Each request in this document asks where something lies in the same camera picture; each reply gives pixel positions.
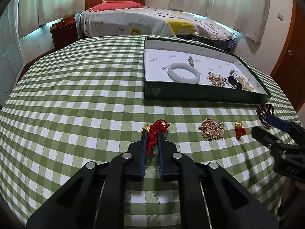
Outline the small red knot gold charm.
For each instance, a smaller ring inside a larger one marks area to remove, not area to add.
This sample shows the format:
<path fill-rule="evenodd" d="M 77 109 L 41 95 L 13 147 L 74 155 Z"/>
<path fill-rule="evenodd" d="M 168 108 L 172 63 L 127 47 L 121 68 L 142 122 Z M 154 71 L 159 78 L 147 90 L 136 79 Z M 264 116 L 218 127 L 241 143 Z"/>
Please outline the small red knot gold charm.
<path fill-rule="evenodd" d="M 246 129 L 243 127 L 242 121 L 237 121 L 235 123 L 235 134 L 236 134 L 236 139 L 239 141 L 242 136 L 247 134 Z"/>

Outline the black cord pendant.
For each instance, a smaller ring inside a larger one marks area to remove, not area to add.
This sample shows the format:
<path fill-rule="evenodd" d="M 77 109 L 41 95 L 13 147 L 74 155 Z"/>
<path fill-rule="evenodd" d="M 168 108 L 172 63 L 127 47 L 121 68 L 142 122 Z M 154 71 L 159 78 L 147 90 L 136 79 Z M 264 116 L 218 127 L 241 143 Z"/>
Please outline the black cord pendant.
<path fill-rule="evenodd" d="M 236 90 L 242 90 L 243 89 L 243 86 L 240 82 L 237 81 L 237 79 L 233 76 L 228 76 L 226 78 L 226 83 L 228 86 L 236 89 Z"/>

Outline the pearl cluster brooch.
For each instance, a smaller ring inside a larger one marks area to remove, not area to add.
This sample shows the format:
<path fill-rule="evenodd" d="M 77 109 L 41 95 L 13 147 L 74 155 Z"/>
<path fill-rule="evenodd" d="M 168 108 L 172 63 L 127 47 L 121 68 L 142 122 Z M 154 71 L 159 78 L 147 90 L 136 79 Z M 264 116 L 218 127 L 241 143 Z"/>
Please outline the pearl cluster brooch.
<path fill-rule="evenodd" d="M 221 76 L 221 75 L 216 75 L 212 73 L 211 71 L 208 72 L 208 77 L 207 79 L 209 82 L 212 84 L 212 86 L 216 87 L 224 87 L 226 84 L 226 78 Z"/>

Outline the red tassel gold charm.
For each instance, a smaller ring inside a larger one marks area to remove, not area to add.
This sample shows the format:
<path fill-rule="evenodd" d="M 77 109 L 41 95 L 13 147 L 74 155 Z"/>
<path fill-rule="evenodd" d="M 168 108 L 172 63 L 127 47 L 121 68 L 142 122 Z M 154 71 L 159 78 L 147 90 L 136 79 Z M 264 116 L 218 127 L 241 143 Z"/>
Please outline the red tassel gold charm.
<path fill-rule="evenodd" d="M 164 119 L 159 119 L 154 122 L 152 125 L 145 125 L 142 127 L 141 134 L 144 131 L 147 132 L 147 140 L 146 140 L 146 154 L 148 157 L 152 157 L 153 147 L 157 145 L 158 132 L 161 131 L 165 138 L 168 137 L 170 123 L 167 123 Z"/>

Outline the pale jade bangle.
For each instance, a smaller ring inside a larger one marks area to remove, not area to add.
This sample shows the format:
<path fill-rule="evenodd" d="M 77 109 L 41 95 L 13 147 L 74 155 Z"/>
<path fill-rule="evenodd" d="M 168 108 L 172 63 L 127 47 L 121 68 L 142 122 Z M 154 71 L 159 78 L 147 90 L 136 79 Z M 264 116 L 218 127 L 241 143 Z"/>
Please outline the pale jade bangle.
<path fill-rule="evenodd" d="M 186 63 L 173 63 L 168 67 L 169 78 L 176 83 L 198 84 L 200 73 Z"/>

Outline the silver crystal brooch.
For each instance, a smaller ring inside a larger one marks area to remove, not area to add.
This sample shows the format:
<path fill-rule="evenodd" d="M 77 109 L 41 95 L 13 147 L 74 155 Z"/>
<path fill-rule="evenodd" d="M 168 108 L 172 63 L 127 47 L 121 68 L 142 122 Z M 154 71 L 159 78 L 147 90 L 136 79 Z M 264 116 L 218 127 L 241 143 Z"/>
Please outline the silver crystal brooch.
<path fill-rule="evenodd" d="M 194 63 L 194 60 L 193 58 L 190 56 L 189 59 L 188 59 L 188 63 L 191 67 L 194 67 L 195 66 L 195 63 Z"/>

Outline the green checkered tablecloth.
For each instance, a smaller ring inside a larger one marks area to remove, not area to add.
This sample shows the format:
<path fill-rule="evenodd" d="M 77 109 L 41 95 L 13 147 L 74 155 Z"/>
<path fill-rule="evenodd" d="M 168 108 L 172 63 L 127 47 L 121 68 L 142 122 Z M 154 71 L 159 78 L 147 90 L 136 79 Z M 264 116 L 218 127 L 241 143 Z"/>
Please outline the green checkered tablecloth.
<path fill-rule="evenodd" d="M 22 225 L 84 164 L 111 161 L 142 127 L 170 123 L 169 140 L 217 162 L 277 219 L 285 178 L 249 131 L 258 104 L 146 100 L 145 36 L 77 41 L 33 64 L 1 109 L 1 196 Z M 235 123 L 248 133 L 240 141 Z"/>

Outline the right window curtain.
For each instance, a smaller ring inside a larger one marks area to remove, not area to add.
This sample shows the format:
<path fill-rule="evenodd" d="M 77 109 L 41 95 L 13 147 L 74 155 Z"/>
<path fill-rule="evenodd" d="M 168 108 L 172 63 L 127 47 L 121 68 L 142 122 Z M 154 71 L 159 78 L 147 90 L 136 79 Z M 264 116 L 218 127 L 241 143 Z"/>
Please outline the right window curtain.
<path fill-rule="evenodd" d="M 202 15 L 261 43 L 270 0 L 170 0 L 169 8 Z"/>

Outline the window curtain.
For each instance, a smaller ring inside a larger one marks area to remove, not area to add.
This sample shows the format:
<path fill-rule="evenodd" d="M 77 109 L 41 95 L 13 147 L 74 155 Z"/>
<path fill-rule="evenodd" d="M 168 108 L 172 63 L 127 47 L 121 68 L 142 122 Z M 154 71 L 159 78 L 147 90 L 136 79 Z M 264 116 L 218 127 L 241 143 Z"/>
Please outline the window curtain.
<path fill-rule="evenodd" d="M 85 10 L 85 0 L 19 0 L 18 30 L 22 38 L 64 15 Z"/>
<path fill-rule="evenodd" d="M 170 0 L 169 8 L 202 15 L 261 43 L 270 0 Z"/>

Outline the glass wardrobe door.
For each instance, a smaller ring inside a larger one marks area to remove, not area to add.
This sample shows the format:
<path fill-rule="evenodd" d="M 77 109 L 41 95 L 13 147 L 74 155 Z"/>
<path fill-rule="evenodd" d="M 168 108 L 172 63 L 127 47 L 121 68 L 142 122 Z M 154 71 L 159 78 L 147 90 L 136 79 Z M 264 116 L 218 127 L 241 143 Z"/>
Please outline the glass wardrobe door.
<path fill-rule="evenodd" d="M 18 2 L 11 0 L 1 15 L 1 106 L 4 106 L 24 67 L 18 33 Z"/>

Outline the red box on nightstand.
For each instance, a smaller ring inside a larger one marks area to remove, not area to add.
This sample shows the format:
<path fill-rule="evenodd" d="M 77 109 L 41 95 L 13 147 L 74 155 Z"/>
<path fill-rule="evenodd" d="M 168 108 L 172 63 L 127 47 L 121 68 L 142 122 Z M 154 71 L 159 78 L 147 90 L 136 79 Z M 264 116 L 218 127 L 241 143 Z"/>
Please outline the red box on nightstand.
<path fill-rule="evenodd" d="M 61 19 L 60 22 L 56 23 L 57 27 L 63 27 L 67 24 L 75 22 L 75 14 L 66 14 L 64 17 Z"/>

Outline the pink pillow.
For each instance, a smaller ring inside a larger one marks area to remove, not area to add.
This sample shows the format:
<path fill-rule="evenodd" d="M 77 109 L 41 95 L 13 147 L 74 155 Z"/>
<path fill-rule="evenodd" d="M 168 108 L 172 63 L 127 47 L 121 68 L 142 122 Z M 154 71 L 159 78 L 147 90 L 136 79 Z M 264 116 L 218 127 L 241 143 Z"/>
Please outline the pink pillow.
<path fill-rule="evenodd" d="M 125 1 L 121 3 L 101 3 L 92 8 L 89 8 L 89 12 L 101 12 L 106 10 L 118 10 L 118 9 L 130 9 L 130 8 L 144 8 L 143 5 L 133 1 Z"/>

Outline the orange patterned cushion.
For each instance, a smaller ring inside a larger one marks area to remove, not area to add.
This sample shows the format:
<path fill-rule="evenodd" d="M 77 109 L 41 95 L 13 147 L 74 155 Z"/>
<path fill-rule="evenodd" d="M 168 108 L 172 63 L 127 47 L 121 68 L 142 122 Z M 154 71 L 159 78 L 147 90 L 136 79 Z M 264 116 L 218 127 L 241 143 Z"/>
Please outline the orange patterned cushion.
<path fill-rule="evenodd" d="M 126 0 L 102 0 L 101 3 L 123 3 Z"/>

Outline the left window curtain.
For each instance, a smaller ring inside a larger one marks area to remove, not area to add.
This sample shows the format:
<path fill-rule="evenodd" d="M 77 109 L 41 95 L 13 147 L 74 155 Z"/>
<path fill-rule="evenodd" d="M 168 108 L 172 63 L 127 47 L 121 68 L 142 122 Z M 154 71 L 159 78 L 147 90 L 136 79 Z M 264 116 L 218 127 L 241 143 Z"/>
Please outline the left window curtain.
<path fill-rule="evenodd" d="M 85 0 L 19 0 L 18 30 L 22 38 L 64 15 L 85 10 Z"/>

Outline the wall light switch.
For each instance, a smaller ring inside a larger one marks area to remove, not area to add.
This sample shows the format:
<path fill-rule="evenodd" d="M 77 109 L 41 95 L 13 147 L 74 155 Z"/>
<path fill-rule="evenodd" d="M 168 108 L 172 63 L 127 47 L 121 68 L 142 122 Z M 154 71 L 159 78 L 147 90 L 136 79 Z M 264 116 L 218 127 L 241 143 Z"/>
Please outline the wall light switch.
<path fill-rule="evenodd" d="M 280 13 L 278 13 L 278 19 L 283 21 L 283 15 L 281 15 Z"/>

